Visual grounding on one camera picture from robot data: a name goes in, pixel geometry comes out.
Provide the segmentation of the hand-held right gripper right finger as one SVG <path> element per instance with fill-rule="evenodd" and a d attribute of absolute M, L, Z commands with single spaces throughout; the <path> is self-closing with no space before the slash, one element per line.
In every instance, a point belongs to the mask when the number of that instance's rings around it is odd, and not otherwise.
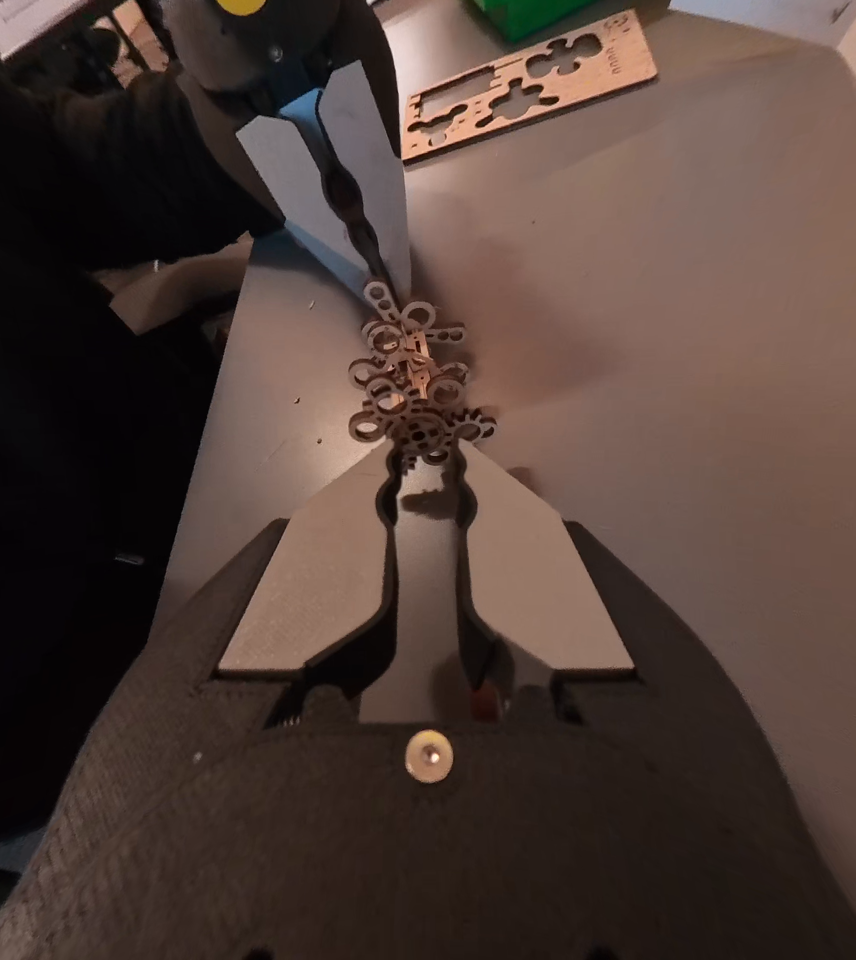
<path fill-rule="evenodd" d="M 561 515 L 457 446 L 458 646 L 470 681 L 611 679 L 635 664 Z"/>

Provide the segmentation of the black white marker sign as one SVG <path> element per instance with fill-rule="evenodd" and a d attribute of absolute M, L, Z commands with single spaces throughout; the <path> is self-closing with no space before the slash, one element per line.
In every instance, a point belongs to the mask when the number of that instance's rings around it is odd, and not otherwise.
<path fill-rule="evenodd" d="M 89 6 L 88 1 L 0 1 L 0 60 L 5 61 Z"/>

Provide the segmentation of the green plastic bin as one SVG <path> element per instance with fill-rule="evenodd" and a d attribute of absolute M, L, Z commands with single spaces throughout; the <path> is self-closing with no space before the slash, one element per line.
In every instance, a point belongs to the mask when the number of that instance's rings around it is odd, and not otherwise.
<path fill-rule="evenodd" d="M 508 42 L 518 42 L 599 1 L 470 1 Z"/>

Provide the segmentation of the cut-out plywood part sheet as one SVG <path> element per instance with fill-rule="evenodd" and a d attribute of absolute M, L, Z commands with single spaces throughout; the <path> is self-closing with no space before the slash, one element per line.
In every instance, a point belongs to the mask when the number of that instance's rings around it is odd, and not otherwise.
<path fill-rule="evenodd" d="M 639 18 L 626 9 L 411 94 L 403 113 L 402 161 L 438 157 L 657 77 Z"/>

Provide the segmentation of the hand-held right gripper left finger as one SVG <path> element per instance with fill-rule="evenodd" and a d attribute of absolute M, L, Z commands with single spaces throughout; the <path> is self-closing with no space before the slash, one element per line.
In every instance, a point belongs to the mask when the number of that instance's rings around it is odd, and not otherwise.
<path fill-rule="evenodd" d="M 396 591 L 396 450 L 380 442 L 294 512 L 218 663 L 293 678 L 385 616 Z"/>

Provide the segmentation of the wooden gear model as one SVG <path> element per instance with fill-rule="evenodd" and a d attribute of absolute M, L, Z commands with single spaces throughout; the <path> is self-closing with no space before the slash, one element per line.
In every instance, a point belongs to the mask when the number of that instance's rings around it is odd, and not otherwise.
<path fill-rule="evenodd" d="M 381 279 L 367 282 L 362 294 L 373 316 L 362 327 L 366 352 L 348 368 L 362 394 L 349 437 L 365 445 L 388 440 L 406 471 L 445 464 L 458 442 L 490 439 L 497 421 L 467 405 L 470 367 L 452 354 L 466 340 L 465 324 L 439 321 L 437 308 L 421 299 L 399 306 Z"/>

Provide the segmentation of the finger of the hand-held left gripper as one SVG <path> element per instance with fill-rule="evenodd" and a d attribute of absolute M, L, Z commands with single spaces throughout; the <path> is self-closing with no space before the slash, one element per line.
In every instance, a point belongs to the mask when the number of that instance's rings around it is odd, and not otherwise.
<path fill-rule="evenodd" d="M 285 228 L 360 300 L 371 282 L 387 283 L 361 196 L 338 164 L 319 123 L 321 159 L 284 117 L 257 116 L 237 138 L 282 213 Z"/>
<path fill-rule="evenodd" d="M 405 173 L 362 62 L 336 69 L 318 102 L 318 119 L 339 166 L 359 189 L 363 221 L 395 294 L 411 292 Z"/>

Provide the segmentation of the person's left forearm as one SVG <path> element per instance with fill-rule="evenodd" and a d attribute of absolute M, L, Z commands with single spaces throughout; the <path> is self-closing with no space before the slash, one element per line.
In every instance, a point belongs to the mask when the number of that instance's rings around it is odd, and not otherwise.
<path fill-rule="evenodd" d="M 96 271 L 279 225 L 204 144 L 173 70 L 97 97 L 35 94 L 0 73 L 0 251 Z"/>

